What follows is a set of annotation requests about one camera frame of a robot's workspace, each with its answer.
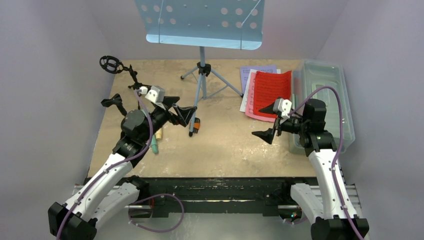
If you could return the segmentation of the red sheet music page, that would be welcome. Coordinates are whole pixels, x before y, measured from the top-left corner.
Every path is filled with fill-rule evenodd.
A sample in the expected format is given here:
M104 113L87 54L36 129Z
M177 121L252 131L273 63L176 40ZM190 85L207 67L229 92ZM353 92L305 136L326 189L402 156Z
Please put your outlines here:
M280 74L279 71L277 72L264 72L264 71L256 71L254 69L252 69L249 73L249 84L248 84L248 91L247 91L247 101L246 101L246 107L245 107L245 115L256 119L256 120L260 120L260 121L264 121L264 122L274 122L275 121L275 117L266 117L266 116L262 116L262 115L256 115L254 114L254 94L255 94L255 80L256 80L256 75L257 73L263 73L266 75L271 75L271 74Z

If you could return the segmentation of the white sheet music page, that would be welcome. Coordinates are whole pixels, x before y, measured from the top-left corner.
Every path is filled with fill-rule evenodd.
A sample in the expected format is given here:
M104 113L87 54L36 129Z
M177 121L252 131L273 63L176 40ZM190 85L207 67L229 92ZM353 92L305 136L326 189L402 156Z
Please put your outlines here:
M240 108L239 108L239 111L243 112L243 113L245 113L245 109L246 109L249 82L250 82L250 74L248 76L248 81L247 81L246 88L245 88L245 91L244 91L244 94L243 94L243 97L242 97L241 105L240 105Z

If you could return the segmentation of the beige microphone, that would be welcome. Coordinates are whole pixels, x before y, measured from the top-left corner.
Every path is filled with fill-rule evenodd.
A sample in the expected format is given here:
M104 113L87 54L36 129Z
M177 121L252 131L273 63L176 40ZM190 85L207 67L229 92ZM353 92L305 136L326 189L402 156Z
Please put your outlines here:
M161 127L155 133L155 138L157 141L160 141L163 138L163 128Z

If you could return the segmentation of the bright red sheet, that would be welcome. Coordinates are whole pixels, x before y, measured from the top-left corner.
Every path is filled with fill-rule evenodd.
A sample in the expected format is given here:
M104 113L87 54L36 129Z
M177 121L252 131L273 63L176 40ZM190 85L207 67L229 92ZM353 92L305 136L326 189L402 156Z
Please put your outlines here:
M253 114L273 122L275 113L262 113L261 109L274 104L277 98L289 100L291 97L292 71L284 73L269 73L257 71L253 88Z

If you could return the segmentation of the green microphone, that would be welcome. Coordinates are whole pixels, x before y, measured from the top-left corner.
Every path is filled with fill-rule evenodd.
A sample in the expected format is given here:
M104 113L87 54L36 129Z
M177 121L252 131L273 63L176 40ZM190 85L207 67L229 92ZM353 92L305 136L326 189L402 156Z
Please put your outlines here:
M159 147L158 147L158 144L157 144L157 138L156 138L156 134L155 133L153 133L153 136L152 136L152 139L151 139L150 148L151 148L151 151L155 155L157 155L159 153Z

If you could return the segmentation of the purple sheet music page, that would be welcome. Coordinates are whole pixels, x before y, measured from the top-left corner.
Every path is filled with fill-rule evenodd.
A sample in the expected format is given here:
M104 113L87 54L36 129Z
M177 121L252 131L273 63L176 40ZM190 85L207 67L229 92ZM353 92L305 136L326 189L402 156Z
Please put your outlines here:
M274 73L279 74L281 73L280 70L278 70L277 66L274 65L251 65L251 66L241 66L240 67L240 80L241 80L241 92L244 94L246 85L248 82L250 70L256 70L261 72L267 72L267 73Z

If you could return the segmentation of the black round-base mic stand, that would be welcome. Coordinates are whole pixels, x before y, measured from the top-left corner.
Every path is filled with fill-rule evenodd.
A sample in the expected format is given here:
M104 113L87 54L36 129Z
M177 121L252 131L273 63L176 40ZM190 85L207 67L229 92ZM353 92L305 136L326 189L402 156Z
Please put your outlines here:
M126 117L128 112L124 108L122 97L119 93L116 93L111 98L105 98L101 102L101 105L105 108L109 108L111 106L116 106L119 112Z

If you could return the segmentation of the black tripod mic stand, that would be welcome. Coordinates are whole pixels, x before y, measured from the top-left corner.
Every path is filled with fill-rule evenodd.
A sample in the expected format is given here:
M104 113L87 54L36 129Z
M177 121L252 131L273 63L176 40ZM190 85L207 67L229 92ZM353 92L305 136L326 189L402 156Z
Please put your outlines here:
M137 75L138 72L135 71L132 67L132 65L124 66L122 61L120 61L118 58L111 56L111 55L104 55L99 59L99 65L100 67L105 70L106 72L110 74L120 74L122 72L128 72L133 80L133 84L128 86L128 89L132 90L141 90L146 89L148 92L151 88L150 85L142 84L138 81Z

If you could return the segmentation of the blue music stand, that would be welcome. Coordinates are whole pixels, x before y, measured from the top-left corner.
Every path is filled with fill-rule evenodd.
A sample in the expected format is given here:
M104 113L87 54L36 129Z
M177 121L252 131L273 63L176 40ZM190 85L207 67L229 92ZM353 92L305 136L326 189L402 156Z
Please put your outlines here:
M253 51L263 42L263 0L136 0L149 43L199 48L196 67L180 76L198 72L194 105L207 99L206 79L215 75L240 97L237 89L206 63L205 48Z

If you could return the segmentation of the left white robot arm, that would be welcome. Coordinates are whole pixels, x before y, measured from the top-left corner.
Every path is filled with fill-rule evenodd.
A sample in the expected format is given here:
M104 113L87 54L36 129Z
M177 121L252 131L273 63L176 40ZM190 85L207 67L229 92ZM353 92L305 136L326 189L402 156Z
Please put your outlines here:
M50 233L58 240L92 240L101 224L120 208L149 199L148 184L132 176L116 192L110 190L145 156L155 133L167 122L186 127L197 106L180 107L178 96L165 96L164 105L155 104L149 112L141 102L140 109L126 111L117 93L101 101L104 107L116 106L123 115L121 135L100 170L65 203L53 203L48 209Z

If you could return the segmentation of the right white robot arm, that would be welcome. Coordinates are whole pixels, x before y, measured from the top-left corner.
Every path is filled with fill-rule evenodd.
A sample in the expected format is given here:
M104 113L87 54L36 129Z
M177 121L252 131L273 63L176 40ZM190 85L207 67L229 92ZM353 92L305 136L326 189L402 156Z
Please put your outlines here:
M300 206L310 221L313 240L363 240L369 232L369 223L358 215L346 189L335 139L325 129L326 104L311 98L306 101L300 117L290 116L291 107L290 100L278 98L260 109L260 113L275 114L276 119L268 130L252 134L268 144L282 132L299 135L315 171L321 197L314 194L310 185L295 183L281 189L282 200Z

